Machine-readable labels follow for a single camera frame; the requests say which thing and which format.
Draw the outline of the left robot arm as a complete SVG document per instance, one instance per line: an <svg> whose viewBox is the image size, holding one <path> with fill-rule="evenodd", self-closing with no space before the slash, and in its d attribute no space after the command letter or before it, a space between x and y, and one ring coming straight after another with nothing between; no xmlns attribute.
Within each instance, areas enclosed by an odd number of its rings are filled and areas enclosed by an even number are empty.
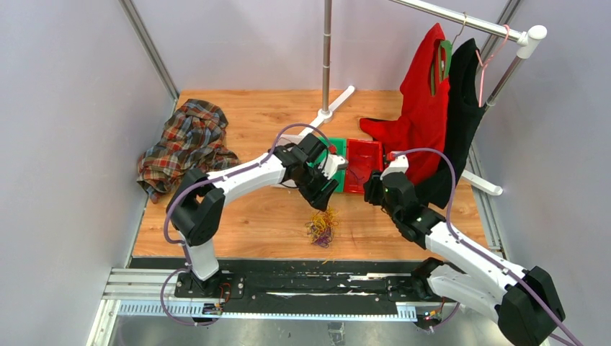
<svg viewBox="0 0 611 346"><path fill-rule="evenodd" d="M164 226L179 232L177 243L195 291L211 298L220 290L213 238L227 205L264 187L292 182L313 209L324 212L339 185L334 175L347 165L325 138L308 134L297 143L278 138L267 153L230 169L189 170L166 208Z"/></svg>

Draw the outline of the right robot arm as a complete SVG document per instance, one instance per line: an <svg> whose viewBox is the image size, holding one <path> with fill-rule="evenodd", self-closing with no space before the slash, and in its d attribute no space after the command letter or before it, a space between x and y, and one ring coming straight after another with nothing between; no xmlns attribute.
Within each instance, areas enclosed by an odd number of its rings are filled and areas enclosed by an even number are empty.
<svg viewBox="0 0 611 346"><path fill-rule="evenodd" d="M419 203L405 174L371 173L364 199L379 205L407 241L442 256L411 274L424 301L449 298L495 322L513 345L540 345L566 318L552 277L497 257L461 233L440 213Z"/></svg>

